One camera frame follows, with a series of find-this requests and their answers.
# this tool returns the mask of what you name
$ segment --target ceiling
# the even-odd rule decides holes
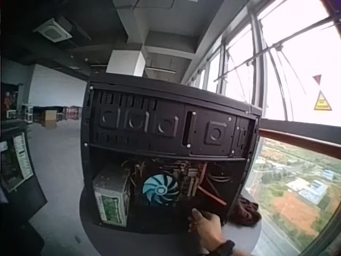
[[[24,65],[38,63],[86,80],[91,72],[105,72],[112,50],[141,50],[145,75],[180,83],[188,67],[197,65],[245,2],[5,1],[2,57]],[[60,17],[72,25],[71,39],[53,43],[33,32],[45,21]]]

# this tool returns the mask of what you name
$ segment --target cpu cooler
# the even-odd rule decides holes
[[[179,194],[178,182],[171,176],[157,174],[144,182],[142,193],[151,204],[168,205],[176,200]]]

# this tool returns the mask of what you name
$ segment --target round table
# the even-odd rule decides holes
[[[254,202],[246,191],[242,195]],[[146,235],[120,231],[95,225],[91,219],[91,209],[86,204],[83,189],[79,201],[80,220],[85,233],[102,256],[121,255],[164,255],[195,256],[202,252],[197,236],[191,234]],[[222,228],[223,236],[235,242],[236,248],[252,252],[261,233],[261,221],[254,227],[236,227],[227,223]]]

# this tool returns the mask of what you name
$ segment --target window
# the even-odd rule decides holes
[[[267,45],[297,32],[328,16],[320,0],[287,0],[272,12],[261,13]],[[339,71],[341,39],[332,22],[314,28],[285,42],[271,52],[278,70],[289,121],[341,126]],[[268,70],[273,63],[267,57]],[[284,119],[279,83],[268,72],[265,118]],[[316,103],[329,106],[329,111],[315,110]]]
[[[216,92],[218,81],[214,81],[217,79],[219,74],[219,61],[220,61],[220,54],[213,58],[209,65],[209,72],[208,72],[208,83],[207,83],[207,90],[209,92]]]
[[[205,70],[200,73],[199,89],[202,89],[204,85]]]
[[[253,254],[299,255],[321,233],[341,197],[341,161],[261,138],[245,189],[259,203]]]
[[[227,65],[225,71],[233,69],[253,55],[251,26],[243,29],[226,47]],[[251,102],[254,70],[252,65],[243,65],[226,76],[225,96]]]

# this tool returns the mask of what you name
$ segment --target wristwatch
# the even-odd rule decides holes
[[[235,243],[227,240],[224,244],[220,245],[217,249],[212,251],[209,256],[231,256]]]

